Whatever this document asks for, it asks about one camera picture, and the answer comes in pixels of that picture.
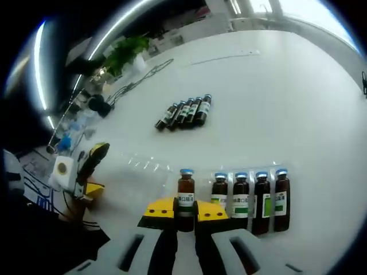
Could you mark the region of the person's left hand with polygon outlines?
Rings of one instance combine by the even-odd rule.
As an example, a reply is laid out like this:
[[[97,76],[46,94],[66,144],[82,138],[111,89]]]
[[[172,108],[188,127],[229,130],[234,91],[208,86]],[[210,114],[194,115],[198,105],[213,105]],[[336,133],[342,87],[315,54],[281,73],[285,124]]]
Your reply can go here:
[[[83,223],[85,225],[97,225],[97,222],[92,219],[85,219],[85,211],[87,205],[81,200],[74,198],[64,199],[66,208],[65,211],[59,214],[59,219],[66,222]]]

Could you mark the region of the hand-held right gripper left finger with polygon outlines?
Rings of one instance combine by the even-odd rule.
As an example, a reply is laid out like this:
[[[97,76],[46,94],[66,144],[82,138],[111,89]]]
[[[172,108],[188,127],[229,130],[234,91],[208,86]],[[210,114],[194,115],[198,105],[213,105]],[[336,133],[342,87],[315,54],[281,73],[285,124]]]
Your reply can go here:
[[[129,234],[110,240],[96,260],[86,260],[68,274],[172,274],[178,247],[177,206],[175,197],[150,203]]]

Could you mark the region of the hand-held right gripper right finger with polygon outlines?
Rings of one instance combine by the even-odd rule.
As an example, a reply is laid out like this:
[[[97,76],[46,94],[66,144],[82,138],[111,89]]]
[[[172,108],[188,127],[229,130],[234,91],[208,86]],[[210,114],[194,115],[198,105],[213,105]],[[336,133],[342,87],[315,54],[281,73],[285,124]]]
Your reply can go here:
[[[196,255],[203,274],[302,274],[246,229],[235,229],[225,210],[194,203]]]

